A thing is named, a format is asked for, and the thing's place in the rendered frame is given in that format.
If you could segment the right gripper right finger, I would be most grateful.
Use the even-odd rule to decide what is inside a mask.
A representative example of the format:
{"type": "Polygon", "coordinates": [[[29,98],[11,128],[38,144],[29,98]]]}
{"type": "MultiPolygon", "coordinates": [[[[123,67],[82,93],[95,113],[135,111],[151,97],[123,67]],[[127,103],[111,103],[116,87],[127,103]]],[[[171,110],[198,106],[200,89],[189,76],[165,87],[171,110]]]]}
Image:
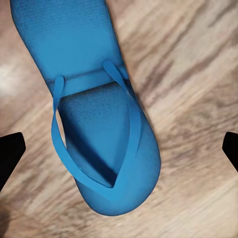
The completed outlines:
{"type": "Polygon", "coordinates": [[[222,149],[238,172],[238,134],[226,132],[222,149]]]}

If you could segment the sandal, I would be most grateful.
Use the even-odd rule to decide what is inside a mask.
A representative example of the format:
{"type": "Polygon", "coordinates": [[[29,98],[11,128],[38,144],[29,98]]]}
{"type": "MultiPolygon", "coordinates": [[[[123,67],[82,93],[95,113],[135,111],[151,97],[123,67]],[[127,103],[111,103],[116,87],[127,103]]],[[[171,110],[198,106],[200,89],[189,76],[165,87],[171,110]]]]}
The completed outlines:
{"type": "Polygon", "coordinates": [[[139,207],[157,184],[161,156],[106,0],[10,0],[10,11],[53,98],[54,149],[84,201],[109,216],[139,207]]]}

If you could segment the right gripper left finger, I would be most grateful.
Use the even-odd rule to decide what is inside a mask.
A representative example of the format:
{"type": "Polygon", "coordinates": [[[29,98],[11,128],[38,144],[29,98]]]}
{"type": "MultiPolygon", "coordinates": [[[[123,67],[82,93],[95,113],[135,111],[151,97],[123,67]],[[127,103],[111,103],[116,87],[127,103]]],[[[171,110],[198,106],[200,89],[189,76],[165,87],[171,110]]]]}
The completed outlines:
{"type": "Polygon", "coordinates": [[[25,151],[22,132],[0,137],[0,192],[25,151]]]}

